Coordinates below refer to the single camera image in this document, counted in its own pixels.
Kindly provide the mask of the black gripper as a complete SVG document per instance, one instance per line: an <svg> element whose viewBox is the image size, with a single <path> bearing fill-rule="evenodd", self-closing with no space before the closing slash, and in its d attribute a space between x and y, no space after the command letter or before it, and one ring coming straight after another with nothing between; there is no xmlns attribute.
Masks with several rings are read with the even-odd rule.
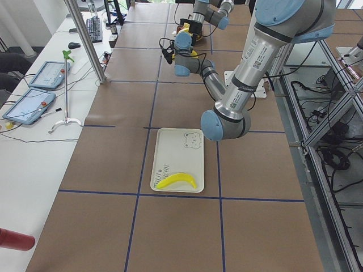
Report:
<svg viewBox="0 0 363 272"><path fill-rule="evenodd" d="M201 35L202 34L202 23L190 20L189 21L189 33L195 34L195 35Z"/></svg>

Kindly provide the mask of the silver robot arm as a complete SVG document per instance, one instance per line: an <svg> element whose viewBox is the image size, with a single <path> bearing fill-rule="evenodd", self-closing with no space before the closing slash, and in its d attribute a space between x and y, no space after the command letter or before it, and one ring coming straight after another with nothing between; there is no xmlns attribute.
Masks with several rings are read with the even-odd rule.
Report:
<svg viewBox="0 0 363 272"><path fill-rule="evenodd" d="M245 106L282 46L326 39L335 25L335 1L256 1L254 37L225 85L212 61L191 53L203 22L225 29L233 7L233 1L196 1L189 31L179 32L174 41L175 75L199 74L215 101L201 116L201 130L211 141L239 138L249 131Z"/></svg>
<svg viewBox="0 0 363 272"><path fill-rule="evenodd" d="M229 14L233 11L234 1L195 1L189 33L199 35L204 22L224 30L229 24Z"/></svg>

